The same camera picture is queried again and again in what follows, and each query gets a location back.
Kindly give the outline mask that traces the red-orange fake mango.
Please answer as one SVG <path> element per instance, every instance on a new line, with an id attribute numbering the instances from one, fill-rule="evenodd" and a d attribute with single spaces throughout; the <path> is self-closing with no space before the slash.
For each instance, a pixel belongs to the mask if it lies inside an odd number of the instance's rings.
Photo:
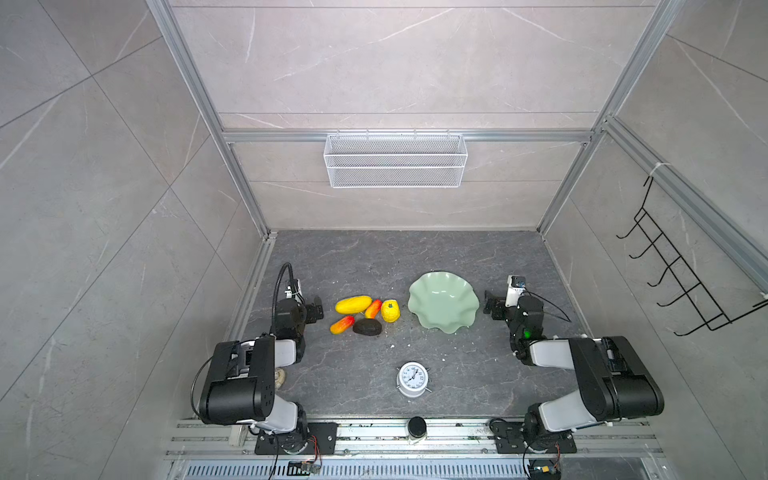
<path id="1" fill-rule="evenodd" d="M 364 312 L 364 317 L 367 319 L 375 319 L 382 308 L 383 301 L 380 299 L 374 300 Z"/>
<path id="2" fill-rule="evenodd" d="M 333 335 L 342 334 L 348 329 L 352 328 L 355 324 L 355 321 L 356 319 L 353 315 L 345 316 L 331 325 L 330 332 Z"/>

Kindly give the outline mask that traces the dark fake avocado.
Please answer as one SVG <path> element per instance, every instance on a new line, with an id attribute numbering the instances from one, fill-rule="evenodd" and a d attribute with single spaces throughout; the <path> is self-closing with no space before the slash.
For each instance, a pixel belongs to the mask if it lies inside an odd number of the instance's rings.
<path id="1" fill-rule="evenodd" d="M 353 332 L 364 336 L 378 336 L 382 333 L 383 326 L 377 319 L 361 318 L 355 321 Z"/>

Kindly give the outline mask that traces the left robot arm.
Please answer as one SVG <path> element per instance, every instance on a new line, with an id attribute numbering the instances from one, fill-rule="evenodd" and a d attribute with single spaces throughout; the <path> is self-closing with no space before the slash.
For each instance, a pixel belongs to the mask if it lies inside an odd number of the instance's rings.
<path id="1" fill-rule="evenodd" d="M 321 299 L 307 304 L 299 297 L 274 304 L 270 331 L 253 340 L 216 345 L 199 394 L 195 414 L 205 424 L 245 425 L 274 440 L 279 453 L 298 454 L 310 442 L 303 407 L 281 398 L 275 373 L 304 357 L 304 331 L 324 318 Z"/>

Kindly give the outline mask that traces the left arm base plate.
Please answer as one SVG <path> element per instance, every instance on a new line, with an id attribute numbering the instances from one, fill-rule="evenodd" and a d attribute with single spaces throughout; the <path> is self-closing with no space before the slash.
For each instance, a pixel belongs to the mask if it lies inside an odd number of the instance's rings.
<path id="1" fill-rule="evenodd" d="M 290 433 L 268 434 L 260 430 L 256 435 L 256 455 L 332 455 L 335 452 L 339 424 L 310 422 Z"/>

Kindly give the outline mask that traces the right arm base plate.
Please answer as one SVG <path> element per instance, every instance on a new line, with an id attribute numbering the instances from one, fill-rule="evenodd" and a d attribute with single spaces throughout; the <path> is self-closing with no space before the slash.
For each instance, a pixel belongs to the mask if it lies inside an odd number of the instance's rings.
<path id="1" fill-rule="evenodd" d="M 570 432 L 549 432 L 535 422 L 491 419 L 488 427 L 499 454 L 575 454 L 577 447 Z"/>

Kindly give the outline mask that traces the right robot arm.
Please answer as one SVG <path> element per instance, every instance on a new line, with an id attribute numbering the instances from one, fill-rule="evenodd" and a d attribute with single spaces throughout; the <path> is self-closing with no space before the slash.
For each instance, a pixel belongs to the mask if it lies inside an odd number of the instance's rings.
<path id="1" fill-rule="evenodd" d="M 511 300 L 484 293 L 483 312 L 506 323 L 521 363 L 571 370 L 577 381 L 575 391 L 531 405 L 521 421 L 490 420 L 500 453 L 574 453 L 575 430 L 663 412 L 662 391 L 626 337 L 548 338 L 544 302 L 527 291 Z"/>

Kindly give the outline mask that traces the long yellow fake fruit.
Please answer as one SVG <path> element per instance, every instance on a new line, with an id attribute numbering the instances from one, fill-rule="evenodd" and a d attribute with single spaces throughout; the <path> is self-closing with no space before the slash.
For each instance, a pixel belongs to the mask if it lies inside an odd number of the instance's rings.
<path id="1" fill-rule="evenodd" d="M 343 316 L 364 312 L 373 303 L 373 298 L 360 295 L 342 299 L 335 305 L 335 311 Z"/>

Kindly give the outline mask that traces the bumpy yellow fake fruit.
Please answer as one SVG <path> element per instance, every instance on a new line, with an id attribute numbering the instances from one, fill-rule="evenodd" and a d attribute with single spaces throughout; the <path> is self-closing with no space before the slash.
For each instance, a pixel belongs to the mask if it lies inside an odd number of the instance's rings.
<path id="1" fill-rule="evenodd" d="M 380 310 L 381 318 L 386 323 L 394 323 L 401 317 L 401 309 L 399 303 L 394 300 L 386 300 L 382 303 Z"/>

